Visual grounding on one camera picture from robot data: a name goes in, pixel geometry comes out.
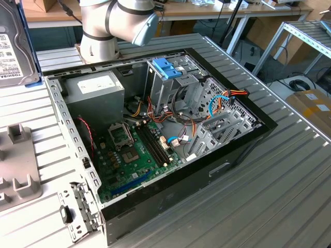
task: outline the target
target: metal workbench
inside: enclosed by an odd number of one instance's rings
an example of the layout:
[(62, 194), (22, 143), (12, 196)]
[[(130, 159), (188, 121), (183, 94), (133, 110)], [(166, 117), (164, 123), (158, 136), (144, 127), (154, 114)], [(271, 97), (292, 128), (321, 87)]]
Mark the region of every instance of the metal workbench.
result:
[(284, 31), (289, 32), (289, 34), (278, 49), (274, 59), (277, 59), (284, 51), (283, 48), (287, 47), (293, 35), (320, 52), (316, 59), (314, 59), (313, 62), (307, 67), (305, 74), (311, 70), (311, 68), (320, 60), (323, 55), (331, 58), (331, 36), (320, 26), (318, 21), (283, 22), (278, 28), (268, 47), (265, 49), (259, 62), (255, 66), (252, 72), (253, 75), (257, 75), (261, 70), (263, 64), (268, 59), (269, 54), (274, 49), (277, 41), (282, 36)]
[[(327, 247), (331, 240), (331, 149), (327, 138), (208, 38), (198, 34), (153, 39), (125, 56), (195, 48), (278, 127), (238, 167), (215, 183), (124, 236), (113, 247)], [(39, 53), (45, 70), (81, 63), (74, 49)], [(23, 122), (33, 130), (43, 195), (0, 213), (1, 244), (69, 247), (56, 192), (80, 181), (56, 123), (45, 86), (0, 90), (0, 127)], [(103, 247), (93, 233), (78, 247)]]

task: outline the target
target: yellow cable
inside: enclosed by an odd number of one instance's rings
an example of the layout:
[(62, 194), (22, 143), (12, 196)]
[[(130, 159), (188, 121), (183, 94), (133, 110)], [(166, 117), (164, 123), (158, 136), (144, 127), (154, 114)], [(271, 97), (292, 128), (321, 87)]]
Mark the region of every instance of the yellow cable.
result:
[(138, 116), (138, 115), (139, 115), (139, 113), (140, 113), (140, 107), (141, 107), (141, 103), (142, 103), (142, 101), (140, 101), (140, 102), (139, 102), (139, 105), (138, 105), (138, 109), (137, 109), (137, 112), (135, 112), (135, 113), (132, 115), (132, 117), (136, 117), (136, 116)]

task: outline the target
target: ram slot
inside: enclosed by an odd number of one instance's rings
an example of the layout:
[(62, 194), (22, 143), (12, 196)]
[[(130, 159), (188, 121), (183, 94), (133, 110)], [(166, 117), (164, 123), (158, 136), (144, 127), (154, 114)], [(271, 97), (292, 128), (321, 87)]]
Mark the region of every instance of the ram slot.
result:
[(160, 147), (148, 127), (139, 127), (136, 129), (136, 132), (159, 166), (163, 166), (165, 163), (170, 162), (168, 155)]

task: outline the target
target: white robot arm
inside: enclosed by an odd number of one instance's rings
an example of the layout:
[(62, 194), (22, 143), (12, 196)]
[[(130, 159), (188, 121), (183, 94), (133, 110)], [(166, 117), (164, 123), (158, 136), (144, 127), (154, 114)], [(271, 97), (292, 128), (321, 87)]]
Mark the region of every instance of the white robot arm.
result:
[(119, 56), (116, 37), (139, 46), (154, 36), (158, 16), (152, 0), (81, 0), (81, 55), (89, 63)]

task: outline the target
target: red cable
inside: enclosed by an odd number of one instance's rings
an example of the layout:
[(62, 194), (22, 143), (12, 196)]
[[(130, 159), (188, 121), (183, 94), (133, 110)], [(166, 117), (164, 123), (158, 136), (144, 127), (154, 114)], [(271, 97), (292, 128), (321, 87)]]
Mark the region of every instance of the red cable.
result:
[(92, 138), (92, 132), (91, 132), (91, 129), (89, 128), (89, 125), (86, 123), (85, 120), (83, 120), (82, 118), (78, 117), (77, 118), (78, 120), (80, 120), (81, 122), (83, 122), (88, 130), (88, 133), (89, 133), (89, 138), (91, 139), (91, 149), (92, 149), (92, 159), (94, 157), (94, 147), (93, 147), (93, 138)]

